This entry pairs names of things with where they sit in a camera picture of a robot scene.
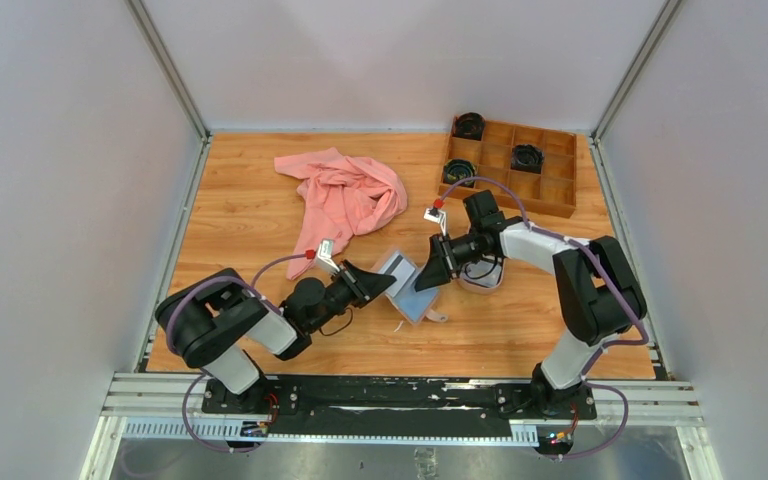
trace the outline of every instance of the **wooden floor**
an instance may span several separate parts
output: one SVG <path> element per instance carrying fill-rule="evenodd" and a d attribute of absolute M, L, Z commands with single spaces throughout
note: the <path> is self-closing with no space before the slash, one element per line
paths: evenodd
<path fill-rule="evenodd" d="M 398 245 L 417 263 L 428 255 L 428 237 L 437 226 L 423 220 L 436 198 L 443 160 L 443 134 L 220 134 L 213 140 L 207 165 L 184 237 L 170 293 L 224 267 L 250 279 L 265 263 L 292 253 L 304 212 L 296 194 L 299 181 L 273 169 L 275 156 L 337 147 L 345 155 L 369 156 L 389 165 L 407 188 L 410 206 L 389 225 L 354 237 L 343 255 L 370 268 L 390 245 Z M 584 137 L 578 148 L 578 209 L 570 219 L 532 215 L 538 224 L 580 237 L 611 233 L 605 202 Z M 460 201 L 447 204 L 449 231 L 467 226 Z M 333 337 L 314 335 L 313 346 L 282 362 L 261 346 L 241 341 L 266 373 L 380 374 L 420 376 L 528 377 L 552 350 L 564 329 L 554 279 L 520 262 L 506 265 L 505 281 L 490 296 L 443 287 L 437 310 L 448 323 L 405 322 L 386 299 L 355 312 L 354 323 Z M 274 302 L 283 300 L 294 282 L 285 266 L 275 267 L 258 283 Z M 325 276 L 315 273 L 322 279 Z M 326 326 L 333 330 L 342 318 Z M 186 370 L 166 349 L 158 329 L 148 371 Z M 592 370 L 598 378 L 653 378 L 645 347 L 615 347 Z"/>

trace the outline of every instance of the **wooden compartment box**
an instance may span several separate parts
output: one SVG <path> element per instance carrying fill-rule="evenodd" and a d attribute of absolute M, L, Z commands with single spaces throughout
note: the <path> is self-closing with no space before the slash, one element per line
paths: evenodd
<path fill-rule="evenodd" d="M 569 218 L 575 211 L 575 135 L 490 120 L 485 121 L 481 141 L 458 138 L 453 132 L 454 122 L 443 165 L 455 158 L 470 161 L 478 176 L 491 178 L 510 188 L 528 212 Z M 541 173 L 511 169 L 513 148 L 522 144 L 534 145 L 543 152 Z M 438 179 L 437 191 L 442 195 L 450 187 L 443 183 L 442 165 Z M 476 182 L 473 188 L 455 187 L 449 196 L 463 199 L 481 190 L 493 192 L 499 206 L 517 208 L 501 188 L 487 182 Z"/>

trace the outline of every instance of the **white wall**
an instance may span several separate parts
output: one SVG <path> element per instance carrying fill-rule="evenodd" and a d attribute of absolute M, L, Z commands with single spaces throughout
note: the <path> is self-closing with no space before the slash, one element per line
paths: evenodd
<path fill-rule="evenodd" d="M 606 139 L 667 359 L 768 478 L 768 2 L 690 0 Z"/>
<path fill-rule="evenodd" d="M 215 129 L 589 129 L 663 0 L 148 0 Z"/>
<path fill-rule="evenodd" d="M 77 477 L 196 150 L 124 2 L 0 1 L 0 479 Z"/>

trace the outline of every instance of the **pink cloth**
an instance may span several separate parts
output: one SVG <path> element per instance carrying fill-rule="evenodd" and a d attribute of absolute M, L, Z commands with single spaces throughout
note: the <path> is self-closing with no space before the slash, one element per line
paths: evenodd
<path fill-rule="evenodd" d="M 408 207 L 408 194 L 396 172 L 369 157 L 347 157 L 336 148 L 275 157 L 275 171 L 304 180 L 296 190 L 305 199 L 302 232 L 293 253 L 316 249 L 325 238 L 342 252 L 352 235 L 383 227 Z M 296 258 L 287 267 L 294 279 L 313 265 Z"/>

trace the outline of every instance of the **purple cable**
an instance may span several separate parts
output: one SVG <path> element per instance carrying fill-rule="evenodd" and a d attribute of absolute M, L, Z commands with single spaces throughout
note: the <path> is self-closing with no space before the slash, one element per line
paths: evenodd
<path fill-rule="evenodd" d="M 593 265 L 593 268 L 596 269 L 596 272 L 599 273 L 599 276 L 602 278 L 602 280 L 605 281 L 605 286 L 608 287 L 608 290 L 610 290 L 611 294 L 613 294 L 614 298 L 617 300 L 617 303 L 620 304 L 620 308 L 622 308 L 623 312 L 626 314 L 628 319 L 640 332 L 639 340 L 612 340 L 609 342 L 605 342 L 605 344 L 602 345 L 602 348 L 600 348 L 599 350 L 596 350 L 596 352 L 593 353 L 593 356 L 591 356 L 590 359 L 587 361 L 587 363 L 584 364 L 584 368 L 581 371 L 582 376 L 587 375 L 587 373 L 593 367 L 593 364 L 596 363 L 596 361 L 602 355 L 602 352 L 608 347 L 611 347 L 614 345 L 646 345 L 647 343 L 649 343 L 649 333 L 646 331 L 646 327 L 643 325 L 643 322 L 639 318 L 637 318 L 637 315 L 634 313 L 634 309 L 631 308 L 631 305 L 629 305 L 625 297 L 622 296 L 622 293 L 620 293 L 616 284 L 614 284 L 613 280 L 611 280 L 611 278 L 608 276 L 608 273 L 602 267 L 602 264 L 599 262 L 599 259 L 596 257 L 596 255 L 592 251 L 590 251 L 590 249 L 587 248 L 586 245 L 584 245 L 583 243 L 579 242 L 574 238 L 561 235 L 560 233 L 553 232 L 552 230 L 538 227 L 534 224 L 530 224 L 528 221 L 528 216 L 525 211 L 525 205 L 522 204 L 522 201 L 516 195 L 514 195 L 514 193 L 507 186 L 497 182 L 496 180 L 493 180 L 492 178 L 466 177 L 453 183 L 445 192 L 443 192 L 443 195 L 440 196 L 440 200 L 445 200 L 446 197 L 448 197 L 449 194 L 452 193 L 452 190 L 454 190 L 455 187 L 457 187 L 458 185 L 464 182 L 469 182 L 469 181 L 487 182 L 501 188 L 517 204 L 517 207 L 519 207 L 519 211 L 522 214 L 523 222 L 525 222 L 525 224 L 529 226 L 531 230 L 536 231 L 537 233 L 541 233 L 543 235 L 550 236 L 552 238 L 557 238 L 581 250 L 584 253 L 584 255 L 587 257 L 587 259 L 590 261 L 590 263 Z M 608 391 L 614 392 L 622 399 L 623 419 L 620 422 L 619 428 L 617 429 L 616 432 L 614 432 L 614 435 L 611 436 L 611 438 L 609 438 L 607 441 L 605 441 L 603 444 L 599 445 L 598 447 L 594 447 L 594 448 L 591 448 L 590 450 L 585 450 L 583 452 L 572 453 L 569 455 L 551 455 L 551 456 L 546 455 L 546 456 L 550 458 L 555 458 L 557 460 L 562 460 L 564 458 L 574 460 L 576 458 L 586 457 L 588 455 L 601 452 L 602 450 L 610 447 L 617 440 L 617 438 L 619 438 L 623 430 L 625 430 L 625 425 L 626 423 L 628 423 L 628 409 L 629 409 L 628 398 L 626 398 L 626 396 L 619 389 L 614 388 L 610 385 L 600 385 L 600 384 L 590 383 L 586 380 L 584 381 L 584 385 L 590 388 L 596 388 L 596 389 L 608 390 Z"/>
<path fill-rule="evenodd" d="M 267 270 L 274 267 L 275 265 L 278 265 L 281 262 L 286 262 L 288 260 L 293 260 L 296 258 L 305 258 L 307 255 L 304 253 L 296 253 L 293 255 L 287 255 L 286 257 L 276 258 L 275 260 L 272 260 L 271 262 L 264 265 L 260 270 L 257 271 L 257 273 L 254 274 L 254 277 L 252 277 L 252 288 L 254 288 L 255 285 L 257 285 L 257 281 L 260 279 L 260 276 L 266 273 Z"/>
<path fill-rule="evenodd" d="M 228 282 L 243 287 L 243 289 L 245 289 L 247 292 L 254 295 L 255 298 L 264 298 L 260 293 L 258 293 L 257 290 L 255 290 L 251 285 L 246 283 L 245 280 L 242 280 L 237 277 L 232 277 L 230 275 L 214 277 L 196 285 L 192 290 L 190 290 L 190 293 L 186 294 L 184 298 L 180 302 L 178 302 L 178 305 L 175 305 L 175 310 L 172 310 L 172 315 L 169 317 L 169 321 L 166 323 L 166 348 L 168 348 L 170 352 L 176 355 L 179 354 L 178 351 L 175 350 L 175 346 L 172 344 L 172 333 L 175 331 L 175 324 L 178 322 L 178 317 L 181 315 L 181 312 L 184 310 L 184 307 L 187 306 L 191 301 L 193 301 L 196 295 L 201 293 L 207 287 L 216 285 L 217 283 L 228 283 Z M 273 305 L 269 300 L 266 300 L 264 298 L 263 303 L 266 304 L 266 306 L 273 312 L 279 315 L 281 314 L 281 311 L 278 310 L 278 307 Z"/>

